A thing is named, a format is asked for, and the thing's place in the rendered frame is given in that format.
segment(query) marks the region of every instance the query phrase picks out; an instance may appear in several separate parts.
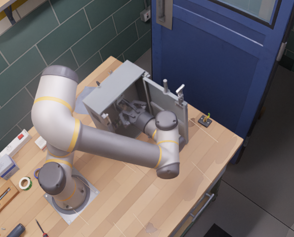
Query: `cabinet door handle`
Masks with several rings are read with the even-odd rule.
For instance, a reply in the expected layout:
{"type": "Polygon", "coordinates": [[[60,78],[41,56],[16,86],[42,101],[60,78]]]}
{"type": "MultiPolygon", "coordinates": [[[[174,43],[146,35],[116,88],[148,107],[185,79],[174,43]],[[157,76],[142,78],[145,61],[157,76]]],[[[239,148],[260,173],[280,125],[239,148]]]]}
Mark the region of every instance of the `cabinet door handle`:
{"type": "Polygon", "coordinates": [[[158,1],[158,19],[159,21],[165,22],[165,0],[157,0],[158,1]]]}
{"type": "Polygon", "coordinates": [[[208,206],[212,198],[215,196],[215,194],[212,194],[212,195],[205,194],[205,195],[208,196],[209,199],[205,202],[204,206],[202,206],[202,208],[196,213],[195,216],[192,213],[190,214],[190,216],[193,217],[192,222],[194,222],[196,218],[204,211],[204,209],[208,206]]]}

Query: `yellow ring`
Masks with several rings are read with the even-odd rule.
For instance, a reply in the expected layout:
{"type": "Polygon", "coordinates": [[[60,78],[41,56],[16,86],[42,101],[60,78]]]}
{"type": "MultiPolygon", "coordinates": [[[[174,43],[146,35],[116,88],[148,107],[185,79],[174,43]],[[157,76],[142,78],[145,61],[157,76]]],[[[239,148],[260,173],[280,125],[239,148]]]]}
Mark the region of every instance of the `yellow ring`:
{"type": "Polygon", "coordinates": [[[70,153],[68,153],[67,155],[65,155],[65,156],[56,156],[56,155],[54,155],[53,153],[51,153],[49,150],[48,150],[48,152],[49,152],[49,154],[50,155],[52,155],[53,157],[57,157],[57,158],[64,158],[64,157],[67,157],[68,155],[70,155],[71,154],[71,152],[70,153]]]}
{"type": "Polygon", "coordinates": [[[69,162],[67,162],[67,161],[65,161],[65,160],[61,160],[61,159],[48,159],[48,160],[46,160],[45,164],[46,163],[49,163],[49,162],[62,163],[62,164],[66,164],[66,165],[70,166],[71,168],[73,168],[72,164],[69,163],[69,162]]]}
{"type": "Polygon", "coordinates": [[[76,123],[74,125],[74,131],[73,131],[73,136],[72,136],[72,140],[71,140],[71,143],[70,143],[70,146],[67,150],[67,152],[72,152],[73,149],[74,149],[74,146],[76,145],[76,142],[77,142],[77,139],[78,139],[78,136],[79,136],[79,129],[80,129],[80,120],[75,118],[76,120],[76,123]]]}
{"type": "Polygon", "coordinates": [[[160,162],[161,162],[161,158],[162,158],[162,149],[161,149],[161,147],[160,146],[158,146],[159,148],[160,148],[160,156],[159,156],[159,160],[158,160],[158,163],[157,163],[157,165],[154,167],[154,169],[156,169],[157,167],[158,167],[158,165],[160,164],[160,162]]]}
{"type": "Polygon", "coordinates": [[[71,196],[69,196],[67,199],[64,199],[64,200],[58,200],[56,199],[57,201],[66,201],[66,200],[69,200],[70,198],[72,198],[72,196],[74,195],[74,193],[76,192],[76,189],[77,189],[77,184],[76,182],[74,181],[74,191],[73,193],[71,194],[71,196]]]}
{"type": "Polygon", "coordinates": [[[155,131],[153,132],[153,134],[152,134],[152,140],[154,140],[153,138],[155,137],[156,133],[157,133],[157,130],[155,130],[155,131]]]}
{"type": "Polygon", "coordinates": [[[66,102],[66,101],[64,101],[64,100],[61,100],[61,99],[59,99],[59,98],[56,98],[56,97],[51,97],[51,96],[43,96],[43,97],[39,97],[38,99],[36,99],[36,100],[34,101],[34,104],[35,104],[36,102],[38,102],[38,101],[42,101],[42,100],[51,100],[51,101],[55,101],[55,102],[58,102],[58,103],[60,103],[60,104],[63,104],[65,107],[67,107],[67,108],[70,110],[71,114],[73,113],[72,107],[69,105],[68,102],[66,102]]]}
{"type": "Polygon", "coordinates": [[[173,143],[175,143],[175,144],[178,144],[177,142],[172,141],[172,140],[164,140],[164,141],[158,142],[157,145],[160,144],[160,143],[163,143],[163,142],[173,142],[173,143]]]}

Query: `tape roll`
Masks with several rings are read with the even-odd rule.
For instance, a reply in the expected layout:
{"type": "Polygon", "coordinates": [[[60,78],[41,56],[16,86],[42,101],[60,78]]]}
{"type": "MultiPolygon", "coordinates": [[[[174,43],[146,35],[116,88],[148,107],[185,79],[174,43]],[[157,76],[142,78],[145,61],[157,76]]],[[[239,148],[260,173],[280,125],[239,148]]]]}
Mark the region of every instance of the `tape roll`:
{"type": "Polygon", "coordinates": [[[38,169],[36,169],[35,172],[34,172],[34,177],[35,177],[36,179],[38,179],[39,170],[40,170],[40,169],[38,168],[38,169]]]}
{"type": "Polygon", "coordinates": [[[19,187],[20,187],[22,190],[27,191],[27,190],[29,190],[29,189],[32,187],[33,182],[30,180],[29,177],[23,177],[23,178],[21,178],[21,179],[19,180],[19,184],[18,184],[18,185],[19,185],[19,187]]]}

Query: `green tape roll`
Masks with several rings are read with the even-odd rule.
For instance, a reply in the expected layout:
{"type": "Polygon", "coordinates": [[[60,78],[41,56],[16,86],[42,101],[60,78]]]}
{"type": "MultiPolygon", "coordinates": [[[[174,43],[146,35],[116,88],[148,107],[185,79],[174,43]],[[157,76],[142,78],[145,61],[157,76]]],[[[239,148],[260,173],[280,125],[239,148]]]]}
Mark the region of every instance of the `green tape roll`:
{"type": "Polygon", "coordinates": [[[32,185],[33,185],[33,182],[31,181],[31,179],[29,177],[23,177],[19,180],[19,187],[22,189],[22,190],[29,190],[32,185]]]}

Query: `blue and white box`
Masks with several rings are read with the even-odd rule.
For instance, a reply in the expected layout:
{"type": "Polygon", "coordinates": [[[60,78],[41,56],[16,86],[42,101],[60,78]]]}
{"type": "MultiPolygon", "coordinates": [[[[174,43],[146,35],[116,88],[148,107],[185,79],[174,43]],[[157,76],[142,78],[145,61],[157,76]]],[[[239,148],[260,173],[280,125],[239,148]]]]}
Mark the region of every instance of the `blue and white box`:
{"type": "Polygon", "coordinates": [[[8,180],[19,170],[16,162],[7,154],[0,158],[0,177],[8,180]]]}

